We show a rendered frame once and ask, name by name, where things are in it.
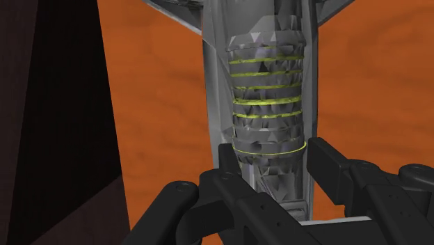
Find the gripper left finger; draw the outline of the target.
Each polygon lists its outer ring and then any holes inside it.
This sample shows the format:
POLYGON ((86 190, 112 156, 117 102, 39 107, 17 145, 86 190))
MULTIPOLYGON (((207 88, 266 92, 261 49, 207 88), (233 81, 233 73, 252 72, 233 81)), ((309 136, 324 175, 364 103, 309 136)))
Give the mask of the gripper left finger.
POLYGON ((201 245, 226 231, 232 245, 319 245, 267 193, 242 177, 232 145, 218 146, 219 168, 200 183, 174 181, 162 188, 122 245, 201 245))

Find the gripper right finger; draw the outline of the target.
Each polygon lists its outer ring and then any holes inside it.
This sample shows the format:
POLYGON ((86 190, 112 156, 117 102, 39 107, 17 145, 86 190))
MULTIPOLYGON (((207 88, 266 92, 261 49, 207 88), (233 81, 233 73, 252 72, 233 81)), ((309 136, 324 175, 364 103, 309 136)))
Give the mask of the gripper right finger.
POLYGON ((317 137, 308 141, 307 170, 347 217, 376 222, 388 245, 434 245, 434 168, 407 164, 387 173, 317 137))

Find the grey object with yellow rings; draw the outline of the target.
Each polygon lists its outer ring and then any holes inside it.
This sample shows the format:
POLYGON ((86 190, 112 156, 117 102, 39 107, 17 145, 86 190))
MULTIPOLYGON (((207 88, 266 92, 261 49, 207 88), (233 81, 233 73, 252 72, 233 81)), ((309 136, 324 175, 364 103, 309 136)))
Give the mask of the grey object with yellow rings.
POLYGON ((202 36, 213 163, 232 147, 244 180, 312 219, 319 27, 354 0, 143 0, 202 36))

